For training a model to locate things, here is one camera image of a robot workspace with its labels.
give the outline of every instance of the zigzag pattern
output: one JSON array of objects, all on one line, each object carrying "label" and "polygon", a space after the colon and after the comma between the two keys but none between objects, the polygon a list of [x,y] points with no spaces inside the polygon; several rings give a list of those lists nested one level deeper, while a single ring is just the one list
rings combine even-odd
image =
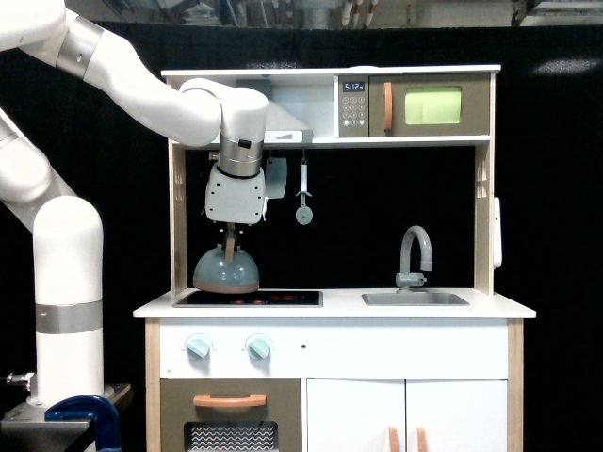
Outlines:
[{"label": "zigzag pattern", "polygon": [[274,427],[193,427],[190,430],[190,450],[273,450],[274,433]]}]

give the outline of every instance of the cabinet handle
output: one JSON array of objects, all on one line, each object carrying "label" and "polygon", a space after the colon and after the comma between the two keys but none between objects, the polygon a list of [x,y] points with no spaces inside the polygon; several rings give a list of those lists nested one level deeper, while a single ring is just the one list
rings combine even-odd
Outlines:
[{"label": "cabinet handle", "polygon": [[425,428],[419,427],[416,429],[418,437],[418,452],[427,452],[427,441],[425,439]]},{"label": "cabinet handle", "polygon": [[395,427],[389,428],[389,448],[391,449],[391,452],[399,452],[398,432]]},{"label": "cabinet handle", "polygon": [[385,97],[385,127],[383,130],[392,130],[392,120],[394,116],[392,82],[383,83],[383,96]]},{"label": "cabinet handle", "polygon": [[204,408],[241,408],[261,407],[266,405],[265,395],[250,395],[242,398],[212,398],[211,395],[197,395],[192,403],[195,407]]}]

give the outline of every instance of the sink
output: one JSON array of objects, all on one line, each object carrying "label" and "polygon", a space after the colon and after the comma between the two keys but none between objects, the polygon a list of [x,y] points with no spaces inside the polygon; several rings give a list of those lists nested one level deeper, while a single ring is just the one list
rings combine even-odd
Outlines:
[{"label": "sink", "polygon": [[468,306],[464,299],[454,294],[408,292],[406,294],[363,294],[369,306]]}]

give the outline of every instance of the white countertop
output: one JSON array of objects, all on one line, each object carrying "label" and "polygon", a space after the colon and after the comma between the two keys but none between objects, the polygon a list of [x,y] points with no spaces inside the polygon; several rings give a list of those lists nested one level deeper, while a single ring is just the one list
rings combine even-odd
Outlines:
[{"label": "white countertop", "polygon": [[535,318],[536,312],[500,294],[484,295],[473,288],[424,288],[448,292],[468,306],[367,306],[363,294],[395,293],[397,288],[314,289],[323,293],[321,307],[227,306],[178,307],[172,305],[197,289],[170,292],[136,309],[137,318]]}]

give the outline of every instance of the knob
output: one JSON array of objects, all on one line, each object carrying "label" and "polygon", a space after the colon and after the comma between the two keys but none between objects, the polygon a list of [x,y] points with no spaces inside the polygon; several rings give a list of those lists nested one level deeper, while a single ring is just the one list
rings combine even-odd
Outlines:
[{"label": "knob", "polygon": [[185,344],[188,356],[196,360],[201,360],[207,356],[211,349],[211,341],[207,336],[194,334],[187,339]]},{"label": "knob", "polygon": [[256,360],[265,360],[270,355],[270,339],[264,334],[254,334],[245,347],[249,356]]}]

